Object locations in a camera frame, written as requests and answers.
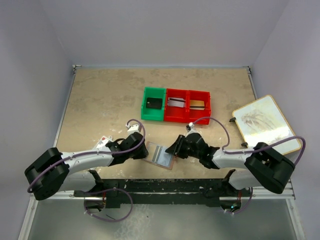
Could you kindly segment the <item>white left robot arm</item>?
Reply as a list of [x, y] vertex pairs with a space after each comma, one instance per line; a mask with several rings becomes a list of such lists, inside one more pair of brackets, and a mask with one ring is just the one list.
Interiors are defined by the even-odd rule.
[[27, 192], [38, 201], [62, 191], [82, 191], [98, 196], [103, 191], [103, 184], [94, 168], [115, 166], [128, 159], [140, 160], [147, 156], [145, 135], [137, 131], [121, 143], [109, 141], [91, 150], [60, 152], [52, 147], [24, 171], [29, 183]]

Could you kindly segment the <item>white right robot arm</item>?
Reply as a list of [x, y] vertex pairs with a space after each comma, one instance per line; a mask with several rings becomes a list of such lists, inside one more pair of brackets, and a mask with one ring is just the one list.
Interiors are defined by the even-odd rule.
[[220, 147], [208, 145], [195, 132], [187, 136], [179, 135], [165, 152], [181, 159], [198, 159], [207, 169], [230, 168], [221, 184], [228, 196], [253, 187], [282, 194], [296, 168], [291, 160], [264, 142], [259, 142], [254, 148], [232, 150], [228, 154]]

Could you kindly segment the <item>pink leather card holder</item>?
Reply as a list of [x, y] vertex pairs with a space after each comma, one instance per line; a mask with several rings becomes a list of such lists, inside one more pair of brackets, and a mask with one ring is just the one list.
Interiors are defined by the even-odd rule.
[[147, 142], [148, 156], [143, 161], [160, 168], [171, 170], [174, 165], [174, 156], [167, 153], [167, 147], [153, 142]]

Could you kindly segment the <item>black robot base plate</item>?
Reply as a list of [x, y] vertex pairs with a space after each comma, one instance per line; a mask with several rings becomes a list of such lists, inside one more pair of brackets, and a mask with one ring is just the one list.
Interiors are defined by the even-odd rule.
[[207, 207], [241, 206], [249, 197], [249, 187], [235, 190], [224, 178], [182, 179], [102, 179], [93, 172], [94, 186], [88, 191], [76, 190], [74, 196], [90, 201], [89, 207], [119, 208], [122, 204], [204, 205]]

